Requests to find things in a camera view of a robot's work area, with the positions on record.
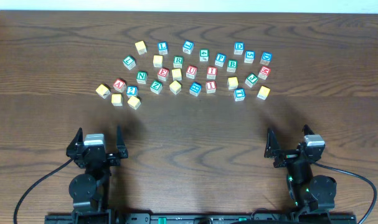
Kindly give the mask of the green N block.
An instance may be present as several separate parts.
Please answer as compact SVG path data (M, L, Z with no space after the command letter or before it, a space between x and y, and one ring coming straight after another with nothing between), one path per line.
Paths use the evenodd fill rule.
M137 73L137 76L136 76L136 81L137 81L137 83L139 83L139 84L146 84L147 79L148 79L148 74L147 74L147 72L139 71L139 72Z

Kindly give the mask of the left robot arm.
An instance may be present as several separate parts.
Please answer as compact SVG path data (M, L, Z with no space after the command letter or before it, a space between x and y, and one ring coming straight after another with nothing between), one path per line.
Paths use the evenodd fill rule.
M85 172L73 178L69 194L73 199L73 223L121 223L118 211L108 207L113 166L128 158L122 131L116 130L116 152L107 153L103 134L83 135L80 128L66 148L66 155Z

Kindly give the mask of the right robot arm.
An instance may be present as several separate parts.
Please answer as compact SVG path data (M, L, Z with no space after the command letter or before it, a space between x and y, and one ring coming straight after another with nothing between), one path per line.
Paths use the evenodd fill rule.
M296 208L280 220L295 223L332 223L329 211L335 207L337 183L334 178L314 175L311 164L321 159L325 141L308 125L303 127L304 137L296 149L282 149L275 133L267 129L265 158L273 158L275 168L286 168L289 195Z

